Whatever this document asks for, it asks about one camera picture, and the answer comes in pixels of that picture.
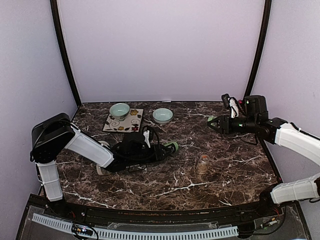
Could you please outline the green bottle lid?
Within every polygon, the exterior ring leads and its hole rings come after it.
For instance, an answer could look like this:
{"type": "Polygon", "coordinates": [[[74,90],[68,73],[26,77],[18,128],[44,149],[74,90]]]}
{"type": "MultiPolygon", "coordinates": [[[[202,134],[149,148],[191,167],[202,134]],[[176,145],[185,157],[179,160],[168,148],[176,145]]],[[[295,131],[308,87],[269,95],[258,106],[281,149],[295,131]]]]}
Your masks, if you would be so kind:
{"type": "Polygon", "coordinates": [[[207,122],[210,122],[210,121],[214,120],[215,118],[216,118],[215,116],[209,116],[207,119],[207,122]]]}

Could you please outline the green lid pill bottle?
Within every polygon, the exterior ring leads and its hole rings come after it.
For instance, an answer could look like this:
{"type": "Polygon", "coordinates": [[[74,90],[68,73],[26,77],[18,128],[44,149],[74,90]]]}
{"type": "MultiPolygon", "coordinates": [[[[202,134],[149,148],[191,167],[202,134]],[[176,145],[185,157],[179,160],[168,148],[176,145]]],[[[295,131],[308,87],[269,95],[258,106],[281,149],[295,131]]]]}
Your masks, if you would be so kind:
{"type": "Polygon", "coordinates": [[[172,154],[176,153],[178,151],[178,149],[179,149],[179,145],[175,141],[168,142],[168,143],[164,144],[162,147],[162,150],[165,155],[172,155],[172,154]]]}

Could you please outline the clear bottle yellow capsules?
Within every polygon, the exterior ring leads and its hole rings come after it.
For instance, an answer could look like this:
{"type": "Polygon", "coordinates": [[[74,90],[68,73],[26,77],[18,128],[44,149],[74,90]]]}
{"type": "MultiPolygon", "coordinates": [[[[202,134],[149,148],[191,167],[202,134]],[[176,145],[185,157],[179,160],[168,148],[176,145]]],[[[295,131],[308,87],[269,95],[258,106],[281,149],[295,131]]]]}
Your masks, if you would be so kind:
{"type": "Polygon", "coordinates": [[[202,154],[196,163],[196,172],[198,175],[204,175],[208,169],[210,158],[207,154],[202,154]]]}

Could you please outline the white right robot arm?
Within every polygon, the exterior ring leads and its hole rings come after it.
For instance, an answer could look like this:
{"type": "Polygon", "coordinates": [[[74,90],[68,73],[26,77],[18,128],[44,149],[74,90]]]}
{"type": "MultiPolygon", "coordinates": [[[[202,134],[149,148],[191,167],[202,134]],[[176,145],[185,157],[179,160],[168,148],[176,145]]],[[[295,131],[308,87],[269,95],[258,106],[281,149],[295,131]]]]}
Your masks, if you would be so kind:
{"type": "MultiPolygon", "coordinates": [[[[262,95],[249,95],[237,101],[228,94],[222,95],[222,102],[229,115],[210,116],[207,125],[222,135],[235,133],[254,134],[270,144],[292,150],[315,164],[320,163],[320,139],[293,122],[281,118],[269,118],[266,98],[262,95]]],[[[255,205],[255,213],[266,217],[274,210],[275,204],[308,200],[317,203],[320,200],[320,175],[278,183],[260,194],[261,201],[255,205]]]]}

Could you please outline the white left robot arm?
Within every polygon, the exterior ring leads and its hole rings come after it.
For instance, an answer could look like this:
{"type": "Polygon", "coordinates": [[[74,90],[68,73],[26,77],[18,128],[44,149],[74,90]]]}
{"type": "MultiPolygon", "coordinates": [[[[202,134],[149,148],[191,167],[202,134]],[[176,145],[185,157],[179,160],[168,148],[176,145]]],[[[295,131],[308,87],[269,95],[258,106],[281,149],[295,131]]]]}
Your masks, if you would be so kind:
{"type": "Polygon", "coordinates": [[[148,125],[141,132],[126,133],[120,142],[109,145],[81,130],[66,113],[60,113],[32,128],[30,161],[36,165],[51,210],[58,217],[67,218],[71,208],[63,201],[58,169],[58,158],[63,154],[89,161],[97,166],[98,174],[104,175],[162,162],[178,149],[176,142],[162,144],[155,129],[148,125]]]}

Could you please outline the light blue ribbed bowl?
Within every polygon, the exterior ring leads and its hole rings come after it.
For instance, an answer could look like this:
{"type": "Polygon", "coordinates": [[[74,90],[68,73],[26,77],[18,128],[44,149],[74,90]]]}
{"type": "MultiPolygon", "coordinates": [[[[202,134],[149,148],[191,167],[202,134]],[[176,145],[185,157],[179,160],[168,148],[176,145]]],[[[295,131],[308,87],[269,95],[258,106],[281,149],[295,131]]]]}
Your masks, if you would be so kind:
{"type": "Polygon", "coordinates": [[[153,120],[161,125],[169,123],[173,119],[174,113],[168,108],[158,108],[153,111],[153,120]]]}

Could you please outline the square floral ceramic plate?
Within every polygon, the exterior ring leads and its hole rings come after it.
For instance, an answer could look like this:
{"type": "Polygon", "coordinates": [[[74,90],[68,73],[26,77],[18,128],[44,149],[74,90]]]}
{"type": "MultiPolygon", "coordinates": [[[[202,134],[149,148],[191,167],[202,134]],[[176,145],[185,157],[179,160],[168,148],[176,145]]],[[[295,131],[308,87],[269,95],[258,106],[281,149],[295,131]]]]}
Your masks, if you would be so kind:
{"type": "Polygon", "coordinates": [[[144,110],[142,108],[133,108],[129,110],[128,115],[122,120],[116,119],[109,113],[102,131],[107,133],[139,132],[143,113],[144,110]]]}

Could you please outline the small celadon bowl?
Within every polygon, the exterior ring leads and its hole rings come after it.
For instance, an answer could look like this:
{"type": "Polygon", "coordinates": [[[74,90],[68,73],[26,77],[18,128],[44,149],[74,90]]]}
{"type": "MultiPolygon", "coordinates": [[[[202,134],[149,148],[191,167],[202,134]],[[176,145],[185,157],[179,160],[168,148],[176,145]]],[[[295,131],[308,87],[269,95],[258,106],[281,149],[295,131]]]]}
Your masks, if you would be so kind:
{"type": "Polygon", "coordinates": [[[124,120],[130,112],[130,106],[126,103],[116,103],[109,109],[110,115],[116,120],[124,120]]]}

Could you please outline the beige ceramic mug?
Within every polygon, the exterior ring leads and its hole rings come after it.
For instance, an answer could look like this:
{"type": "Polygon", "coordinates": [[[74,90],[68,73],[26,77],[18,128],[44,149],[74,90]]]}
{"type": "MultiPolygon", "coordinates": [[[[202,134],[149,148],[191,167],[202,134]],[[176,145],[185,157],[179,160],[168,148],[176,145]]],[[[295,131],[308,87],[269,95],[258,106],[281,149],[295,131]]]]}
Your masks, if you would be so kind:
{"type": "MultiPolygon", "coordinates": [[[[100,140],[99,142],[105,147],[109,147],[110,146],[106,141],[100,140]]],[[[98,164],[96,164],[96,171],[97,171],[98,175],[100,175],[100,176],[106,176],[106,175],[110,175],[111,174],[111,172],[107,171],[103,167],[100,167],[98,164]]]]}

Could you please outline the black front rail base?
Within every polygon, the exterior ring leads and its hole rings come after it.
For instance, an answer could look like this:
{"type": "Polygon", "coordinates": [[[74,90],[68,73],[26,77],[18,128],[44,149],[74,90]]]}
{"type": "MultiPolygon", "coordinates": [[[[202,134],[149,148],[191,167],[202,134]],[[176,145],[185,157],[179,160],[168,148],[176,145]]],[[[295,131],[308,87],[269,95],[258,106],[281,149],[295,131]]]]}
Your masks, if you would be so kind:
{"type": "Polygon", "coordinates": [[[238,236],[220,240],[309,240],[306,220],[297,202],[271,206],[262,214],[257,203],[202,210],[137,211],[108,209],[64,202],[49,203],[44,197],[30,195],[17,232],[19,240],[81,240],[33,222],[42,214],[88,227],[108,227],[111,223],[151,226],[237,227],[238,236]]]}

